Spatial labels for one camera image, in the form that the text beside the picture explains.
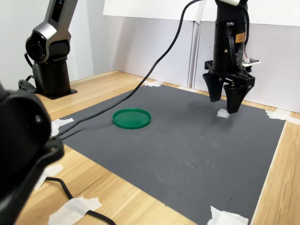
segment wooden table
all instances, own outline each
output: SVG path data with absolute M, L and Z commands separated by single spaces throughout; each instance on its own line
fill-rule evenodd
M 134 89 L 140 78 L 122 72 L 110 72 L 71 83 L 78 93 L 49 100 L 39 96 L 55 120 Z M 163 85 L 177 88 L 176 85 Z M 205 91 L 197 92 L 208 95 Z M 243 101 L 265 110 L 275 108 Z M 299 113 L 291 113 L 300 119 Z M 102 203 L 97 212 L 116 224 L 194 224 L 178 212 L 65 145 L 65 156 L 55 162 L 64 168 L 61 178 L 74 197 L 95 198 Z M 68 201 L 59 183 L 45 181 L 33 191 L 16 224 L 47 224 L 49 216 Z M 78 224 L 103 224 L 86 215 Z M 285 123 L 268 177 L 252 221 L 260 224 L 300 224 L 300 126 Z

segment black mat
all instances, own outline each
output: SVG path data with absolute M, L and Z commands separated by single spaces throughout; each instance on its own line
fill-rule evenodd
M 125 95 L 64 119 L 78 121 Z M 139 130 L 113 125 L 113 113 L 130 107 L 148 111 L 152 122 Z M 66 145 L 200 225 L 211 218 L 210 206 L 250 221 L 285 121 L 245 105 L 226 120 L 216 116 L 220 108 L 226 108 L 226 101 L 211 103 L 200 94 L 143 86 L 62 137 Z

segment black cable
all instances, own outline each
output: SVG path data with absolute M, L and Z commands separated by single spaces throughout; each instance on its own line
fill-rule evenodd
M 31 78 L 34 79 L 33 75 L 29 75 L 29 76 L 26 78 L 26 81 L 29 81 Z
M 250 20 L 249 20 L 249 14 L 248 14 L 248 10 L 245 6 L 239 4 L 239 7 L 241 7 L 241 9 L 243 10 L 245 16 L 246 16 L 246 23 L 247 23 L 247 33 L 246 33 L 246 41 L 245 41 L 245 49 L 246 49 L 246 45 L 248 43 L 249 40 L 249 27 L 250 27 Z
M 59 182 L 61 184 L 62 188 L 64 189 L 64 191 L 66 192 L 68 199 L 71 200 L 73 198 L 73 196 L 71 195 L 70 191 L 68 190 L 65 182 L 62 179 L 55 178 L 55 177 L 46 177 L 46 180 Z
M 29 60 L 28 54 L 25 53 L 25 54 L 24 54 L 24 57 L 25 57 L 26 61 L 28 62 L 29 66 L 32 68 L 32 63 L 31 63 L 30 60 Z
M 61 184 L 62 188 L 64 189 L 64 191 L 66 192 L 68 199 L 71 200 L 73 198 L 73 196 L 71 195 L 70 191 L 68 190 L 65 182 L 62 179 L 55 178 L 55 177 L 46 177 L 46 180 L 59 182 Z M 86 214 L 88 214 L 92 217 L 95 217 L 97 219 L 100 219 L 109 225 L 116 225 L 116 223 L 113 220 L 111 220 L 110 218 L 108 218 L 100 213 L 94 212 L 92 210 L 87 211 Z
M 86 121 L 86 120 L 90 120 L 90 119 L 93 119 L 93 118 L 95 118 L 96 116 L 99 116 L 99 115 L 101 115 L 101 114 L 103 114 L 103 113 L 105 113 L 106 111 L 108 111 L 108 110 L 110 110 L 110 109 L 112 109 L 112 108 L 114 108 L 114 107 L 116 107 L 118 104 L 120 104 L 120 103 L 122 103 L 122 102 L 124 102 L 125 100 L 127 100 L 127 99 L 129 99 L 139 88 L 140 88 L 140 86 L 144 83 L 144 81 L 150 76 L 150 74 L 152 73 L 152 71 L 154 70 L 154 68 L 156 67 L 156 65 L 169 53 L 169 51 L 172 49 L 172 47 L 173 47 L 173 45 L 175 44 L 175 42 L 176 42 L 176 40 L 177 40 L 177 38 L 178 38 L 178 36 L 179 36 L 179 33 L 180 33 L 180 30 L 181 30 L 181 26 L 182 26 L 182 22 L 183 22 L 183 17 L 184 17 L 184 14 L 185 14 L 185 12 L 186 12 L 186 10 L 187 10 L 187 8 L 190 6 L 190 5 L 192 5 L 192 4 L 194 4 L 194 3 L 196 3 L 196 2 L 198 2 L 198 1 L 202 1 L 202 0 L 193 0 L 193 1 L 191 1 L 190 3 L 188 3 L 185 7 L 184 7 L 184 9 L 183 9 L 183 11 L 182 11 L 182 13 L 181 13 L 181 17 L 180 17 L 180 22 L 179 22 L 179 26 L 178 26 L 178 30 L 177 30 L 177 33 L 176 33 L 176 35 L 175 35 L 175 37 L 174 37 L 174 40 L 172 41 L 172 43 L 171 43 L 171 45 L 169 46 L 169 48 L 167 49 L 167 51 L 154 63 L 154 65 L 152 66 L 152 68 L 150 69 L 150 71 L 148 72 L 148 74 L 144 77 L 144 79 L 139 83 L 139 85 L 137 85 L 137 87 L 128 95 L 128 96 L 126 96 L 125 98 L 123 98 L 123 99 L 121 99 L 119 102 L 117 102 L 117 103 L 115 103 L 115 104 L 113 104 L 112 106 L 110 106 L 110 107 L 108 107 L 108 108 L 106 108 L 106 109 L 104 109 L 104 110 L 102 110 L 102 111 L 100 111 L 100 112 L 98 112 L 98 113 L 96 113 L 96 114 L 94 114 L 94 115 L 92 115 L 92 116 L 89 116 L 89 117 L 86 117 L 86 118 L 83 118 L 83 119 L 81 119 L 81 120 L 79 120 L 79 121 L 77 121 L 75 124 L 73 124 L 72 126 L 70 126 L 69 128 L 67 128 L 67 129 L 65 129 L 64 131 L 62 131 L 60 134 L 57 134 L 56 136 L 61 136 L 61 135 L 63 135 L 63 134 L 65 134 L 66 132 L 68 132 L 69 130 L 71 130 L 71 129 L 73 129 L 74 127 L 76 127 L 78 124 L 80 124 L 81 122 L 84 122 L 84 121 Z

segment masking tape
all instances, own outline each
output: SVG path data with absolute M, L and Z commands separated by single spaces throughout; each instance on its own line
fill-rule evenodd
M 60 119 L 57 119 L 55 121 L 52 121 L 51 122 L 51 136 L 56 136 L 58 133 L 59 133 L 59 128 L 61 126 L 64 126 L 68 123 L 71 123 L 73 122 L 74 120 L 72 118 L 70 119 L 67 119 L 67 120 L 60 120 Z
M 45 168 L 42 175 L 38 179 L 36 185 L 34 186 L 34 189 L 38 190 L 42 186 L 42 184 L 45 181 L 46 177 L 53 177 L 56 174 L 58 174 L 62 169 L 63 169 L 63 167 L 60 164 L 53 165 L 53 166 Z
M 162 81 L 154 81 L 154 82 L 151 82 L 151 81 L 144 81 L 144 85 L 145 86 L 150 86 L 150 87 L 160 87 L 161 86 L 161 84 L 162 84 L 163 82 Z
M 266 110 L 270 119 L 286 120 L 290 123 L 300 125 L 300 120 L 290 116 L 290 111 L 283 109 L 276 109 L 274 112 Z
M 87 211 L 95 211 L 101 206 L 98 198 L 72 198 L 50 216 L 48 225 L 73 225 L 82 219 Z
M 180 89 L 180 90 L 187 90 L 187 91 L 190 91 L 190 92 L 193 92 L 193 93 L 196 93 L 196 92 L 199 91 L 199 90 L 196 90 L 196 89 L 186 88 L 186 87 L 179 87 L 178 89 Z
M 212 218 L 207 225 L 247 225 L 248 219 L 238 214 L 219 211 L 214 207 L 210 207 Z

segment green lid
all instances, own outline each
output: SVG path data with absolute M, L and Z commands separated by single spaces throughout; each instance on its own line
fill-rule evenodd
M 122 109 L 112 116 L 113 123 L 124 129 L 140 129 L 151 122 L 151 115 L 143 109 Z

